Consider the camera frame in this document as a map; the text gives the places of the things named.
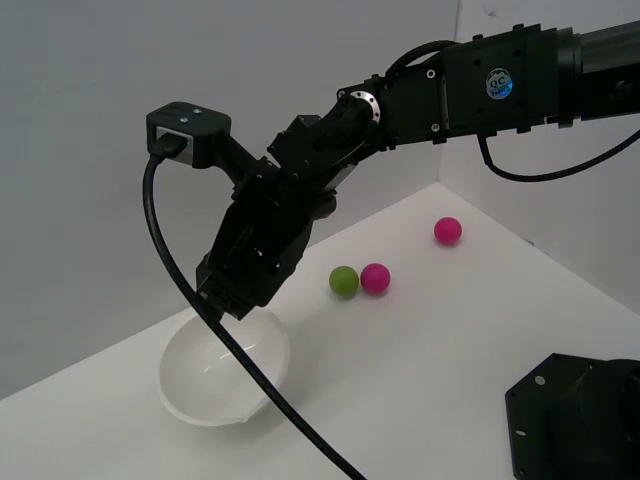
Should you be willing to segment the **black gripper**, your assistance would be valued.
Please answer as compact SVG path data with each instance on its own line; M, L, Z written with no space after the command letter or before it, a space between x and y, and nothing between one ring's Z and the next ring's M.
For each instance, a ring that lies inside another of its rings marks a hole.
M295 272L313 223L337 207L336 191L263 171L232 195L213 246L196 268L197 293L242 320L266 306Z

